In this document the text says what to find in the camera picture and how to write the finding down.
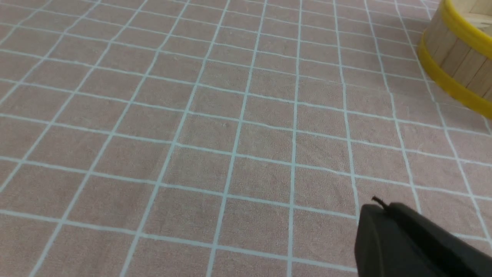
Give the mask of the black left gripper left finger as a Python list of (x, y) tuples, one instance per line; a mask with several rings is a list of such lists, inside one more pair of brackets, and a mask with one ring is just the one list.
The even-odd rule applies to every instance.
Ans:
[(387, 205), (362, 206), (354, 254), (360, 277), (444, 277), (387, 214)]

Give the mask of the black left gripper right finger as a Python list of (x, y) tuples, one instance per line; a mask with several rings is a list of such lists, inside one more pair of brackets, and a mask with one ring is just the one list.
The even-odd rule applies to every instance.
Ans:
[(387, 214), (422, 255), (445, 277), (490, 277), (491, 257), (462, 242), (402, 203), (390, 203)]

